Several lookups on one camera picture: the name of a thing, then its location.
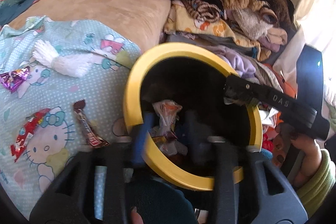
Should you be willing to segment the right hand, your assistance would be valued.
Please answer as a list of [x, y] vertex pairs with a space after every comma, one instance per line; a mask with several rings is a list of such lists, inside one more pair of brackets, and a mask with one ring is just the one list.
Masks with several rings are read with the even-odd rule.
[[315, 139], [299, 133], [292, 133], [290, 138], [292, 145], [305, 154], [298, 174], [293, 180], [293, 186], [301, 188], [318, 171], [322, 161], [322, 153]]

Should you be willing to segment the left hand painted nails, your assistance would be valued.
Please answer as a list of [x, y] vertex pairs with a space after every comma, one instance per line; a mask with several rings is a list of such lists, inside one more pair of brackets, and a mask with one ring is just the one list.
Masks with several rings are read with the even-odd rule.
[[143, 224], [142, 217], [137, 212], [137, 208], [135, 206], [131, 208], [130, 218], [132, 224]]

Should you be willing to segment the green right sleeve forearm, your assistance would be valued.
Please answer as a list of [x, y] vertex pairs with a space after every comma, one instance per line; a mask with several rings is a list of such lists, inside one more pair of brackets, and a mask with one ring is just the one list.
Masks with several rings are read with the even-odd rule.
[[299, 190], [297, 195], [310, 218], [322, 205], [335, 184], [335, 164], [327, 149], [321, 149], [322, 161], [315, 175]]

